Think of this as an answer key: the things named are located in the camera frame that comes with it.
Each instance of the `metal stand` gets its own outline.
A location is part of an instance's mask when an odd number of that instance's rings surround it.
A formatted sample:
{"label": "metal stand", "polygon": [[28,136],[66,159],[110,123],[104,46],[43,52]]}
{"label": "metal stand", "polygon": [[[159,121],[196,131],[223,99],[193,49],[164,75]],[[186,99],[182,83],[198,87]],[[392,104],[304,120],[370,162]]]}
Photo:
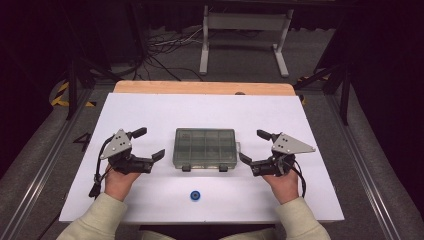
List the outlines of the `metal stand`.
{"label": "metal stand", "polygon": [[282,49],[292,19],[293,10],[288,10],[286,14],[278,15],[233,14],[209,12],[208,6],[205,6],[203,15],[203,46],[199,69],[201,75],[206,75],[208,71],[209,29],[243,29],[281,31],[280,41],[278,44],[273,44],[273,51],[281,76],[289,76]]}

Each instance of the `plastic container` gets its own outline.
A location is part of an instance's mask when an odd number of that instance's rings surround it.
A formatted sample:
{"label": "plastic container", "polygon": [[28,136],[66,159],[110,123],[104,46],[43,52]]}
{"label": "plastic container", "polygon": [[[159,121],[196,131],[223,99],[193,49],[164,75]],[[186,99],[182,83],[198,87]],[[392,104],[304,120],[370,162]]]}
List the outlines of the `plastic container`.
{"label": "plastic container", "polygon": [[235,168],[237,150],[233,129],[178,128],[173,163],[183,171],[217,168],[221,172]]}

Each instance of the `blue cap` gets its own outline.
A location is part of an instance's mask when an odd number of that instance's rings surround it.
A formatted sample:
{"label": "blue cap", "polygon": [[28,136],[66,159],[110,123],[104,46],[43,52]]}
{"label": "blue cap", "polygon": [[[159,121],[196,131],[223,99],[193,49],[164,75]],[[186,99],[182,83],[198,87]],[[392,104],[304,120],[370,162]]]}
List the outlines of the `blue cap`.
{"label": "blue cap", "polygon": [[191,200],[197,201],[200,198],[200,192],[199,191],[193,191],[190,193]]}

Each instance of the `human hand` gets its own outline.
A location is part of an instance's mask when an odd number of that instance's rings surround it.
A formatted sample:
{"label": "human hand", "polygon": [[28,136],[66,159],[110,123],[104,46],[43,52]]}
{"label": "human hand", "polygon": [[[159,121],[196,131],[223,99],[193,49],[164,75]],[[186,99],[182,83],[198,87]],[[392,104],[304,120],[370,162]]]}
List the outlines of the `human hand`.
{"label": "human hand", "polygon": [[262,177],[271,186],[272,192],[280,204],[290,202],[299,197],[298,176],[293,170],[281,177],[273,175],[264,175]]}
{"label": "human hand", "polygon": [[118,201],[123,202],[131,190],[133,182],[141,173],[128,173],[127,175],[113,169],[106,170],[105,193]]}

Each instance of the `white paper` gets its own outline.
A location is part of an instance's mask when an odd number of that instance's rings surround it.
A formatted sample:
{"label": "white paper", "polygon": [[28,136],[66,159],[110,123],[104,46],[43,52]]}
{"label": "white paper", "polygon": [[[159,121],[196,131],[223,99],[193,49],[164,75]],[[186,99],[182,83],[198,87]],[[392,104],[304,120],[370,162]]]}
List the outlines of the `white paper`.
{"label": "white paper", "polygon": [[[270,223],[277,221],[278,202],[261,177],[238,161],[226,173],[211,169],[182,172],[172,163],[177,128],[230,128],[235,130],[241,152],[254,161],[271,155],[271,141],[257,129],[284,132],[316,148],[297,154],[307,183],[306,202],[320,221],[343,220],[333,185],[322,160],[299,98],[296,96],[109,94],[97,126],[74,179],[60,221],[80,217],[93,202],[88,193],[99,151],[118,129],[147,134],[132,139],[132,154],[148,157],[165,149],[151,174],[143,174],[126,198],[129,208],[123,222],[131,224]],[[102,162],[101,173],[107,165]],[[191,191],[201,194],[191,201]]]}

